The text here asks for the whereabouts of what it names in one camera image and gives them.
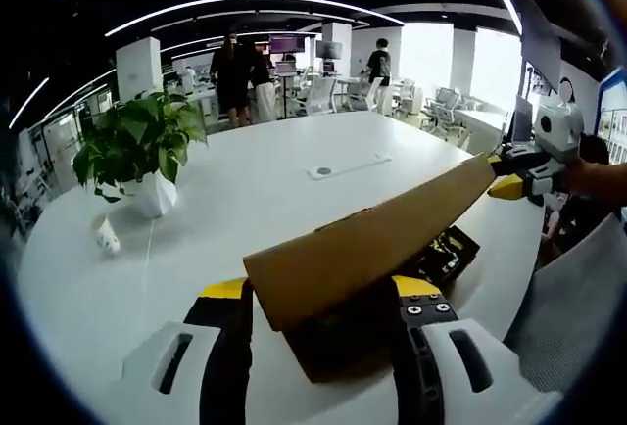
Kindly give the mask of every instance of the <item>potted plant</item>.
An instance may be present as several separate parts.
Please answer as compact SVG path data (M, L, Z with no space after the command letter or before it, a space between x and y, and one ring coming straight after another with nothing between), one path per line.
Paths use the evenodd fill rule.
M187 163L189 142L204 141L206 134L200 113L185 97L153 92L114 105L83 138L72 163L78 183L93 181L94 193L110 203L132 197L142 214L157 217L176 201L174 184L178 166ZM113 187L109 194L103 184Z

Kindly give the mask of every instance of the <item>cardboard box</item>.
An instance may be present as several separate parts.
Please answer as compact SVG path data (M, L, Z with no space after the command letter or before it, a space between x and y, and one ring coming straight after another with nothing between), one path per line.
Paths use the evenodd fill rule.
M333 357L333 350L339 349L339 344L331 347L333 341L327 354L320 354L325 352L325 345L320 343L325 340L316 332L324 331L323 336L327 336L333 331L320 329L320 326L328 327L337 312L349 314L341 322L352 318L359 324L361 316L351 315L351 312L355 314L355 306L360 304L345 303L359 297L375 281L391 274L429 244L453 224L495 178L487 158L477 156L376 207L244 258L246 271L271 328L284 332L312 381L330 378L334 364L341 363L338 358L350 354L350 348L343 348L344 351ZM367 303L362 302L362 306L365 308ZM381 306L381 315L386 315L388 305ZM363 318L378 319L377 312L377 309L369 310ZM372 330L377 335L365 332L368 328L366 326L361 333L355 330L354 336L360 337L355 337L353 342L347 339L347 345L358 348L377 344L378 327ZM304 348L316 342L314 349ZM325 357L326 364L320 364L320 359Z

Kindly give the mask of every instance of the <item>gray fabric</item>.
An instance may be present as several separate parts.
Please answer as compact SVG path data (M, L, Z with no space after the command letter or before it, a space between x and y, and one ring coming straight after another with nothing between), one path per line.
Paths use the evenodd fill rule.
M536 272L507 337L540 391L566 391L603 338L627 286L627 237L609 216L580 244Z

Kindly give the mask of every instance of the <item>cardboard flap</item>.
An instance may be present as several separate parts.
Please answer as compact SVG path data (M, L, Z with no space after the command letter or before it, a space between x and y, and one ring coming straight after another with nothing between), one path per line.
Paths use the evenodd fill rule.
M365 212L244 258L273 330L285 330L392 272L494 182L477 156Z

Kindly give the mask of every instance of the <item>white flower pot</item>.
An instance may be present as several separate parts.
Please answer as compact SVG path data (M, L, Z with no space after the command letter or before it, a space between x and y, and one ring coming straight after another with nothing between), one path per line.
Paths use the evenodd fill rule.
M158 170L144 175L141 182L125 182L123 187L131 205L149 219L163 216L176 203L176 187Z

